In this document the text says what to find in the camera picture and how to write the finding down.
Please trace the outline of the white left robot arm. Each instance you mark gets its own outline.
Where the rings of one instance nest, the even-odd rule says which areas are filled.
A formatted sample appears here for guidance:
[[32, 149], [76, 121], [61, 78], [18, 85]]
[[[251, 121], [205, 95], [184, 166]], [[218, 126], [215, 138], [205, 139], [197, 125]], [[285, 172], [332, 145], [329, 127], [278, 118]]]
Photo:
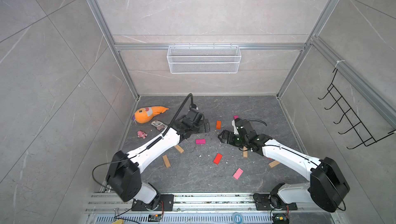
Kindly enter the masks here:
[[[151, 184], [143, 182], [141, 173], [168, 149], [199, 133], [204, 124], [204, 114], [194, 104], [193, 94], [190, 93], [164, 131], [134, 150], [127, 153], [118, 151], [110, 162], [94, 167], [92, 178], [105, 190], [113, 190], [123, 202], [134, 199], [155, 207], [159, 203], [160, 192]], [[95, 170], [105, 165], [108, 166], [105, 181], [109, 187], [94, 176]]]

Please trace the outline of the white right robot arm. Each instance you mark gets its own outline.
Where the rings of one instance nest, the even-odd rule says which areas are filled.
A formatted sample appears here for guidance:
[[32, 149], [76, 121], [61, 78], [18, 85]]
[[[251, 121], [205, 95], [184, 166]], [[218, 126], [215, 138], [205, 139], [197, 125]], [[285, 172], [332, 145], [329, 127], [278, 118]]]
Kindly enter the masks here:
[[283, 209], [294, 203], [314, 203], [330, 213], [346, 210], [344, 198], [350, 191], [350, 186], [333, 159], [311, 157], [266, 134], [258, 134], [253, 129], [251, 120], [237, 118], [232, 126], [233, 131], [224, 130], [219, 134], [221, 143], [279, 162], [307, 180], [306, 183], [299, 184], [279, 183], [268, 196], [272, 208]]

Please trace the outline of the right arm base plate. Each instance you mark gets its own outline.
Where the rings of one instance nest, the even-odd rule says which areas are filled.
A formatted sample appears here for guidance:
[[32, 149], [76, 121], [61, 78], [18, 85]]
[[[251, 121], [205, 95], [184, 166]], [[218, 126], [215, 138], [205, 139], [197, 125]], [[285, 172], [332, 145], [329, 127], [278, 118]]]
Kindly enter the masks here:
[[260, 194], [254, 193], [253, 200], [258, 211], [270, 210], [290, 210], [296, 211], [298, 209], [296, 203], [285, 203], [276, 194]]

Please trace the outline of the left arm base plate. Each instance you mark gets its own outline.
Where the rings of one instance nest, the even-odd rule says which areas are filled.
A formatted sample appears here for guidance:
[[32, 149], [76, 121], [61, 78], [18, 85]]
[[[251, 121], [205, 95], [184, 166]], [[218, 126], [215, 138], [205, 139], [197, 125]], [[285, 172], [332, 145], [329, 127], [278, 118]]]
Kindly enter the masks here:
[[172, 211], [174, 206], [174, 195], [164, 194], [155, 197], [153, 201], [146, 204], [140, 200], [135, 200], [132, 206], [132, 211]]

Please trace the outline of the red block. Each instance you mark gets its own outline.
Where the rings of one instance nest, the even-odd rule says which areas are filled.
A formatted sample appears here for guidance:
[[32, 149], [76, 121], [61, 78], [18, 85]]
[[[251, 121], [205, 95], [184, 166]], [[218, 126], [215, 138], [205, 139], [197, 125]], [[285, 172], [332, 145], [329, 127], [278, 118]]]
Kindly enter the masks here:
[[216, 157], [215, 157], [215, 159], [214, 159], [213, 162], [214, 162], [216, 165], [218, 165], [218, 164], [220, 163], [222, 157], [223, 157], [223, 155], [217, 153], [217, 155], [216, 155]]

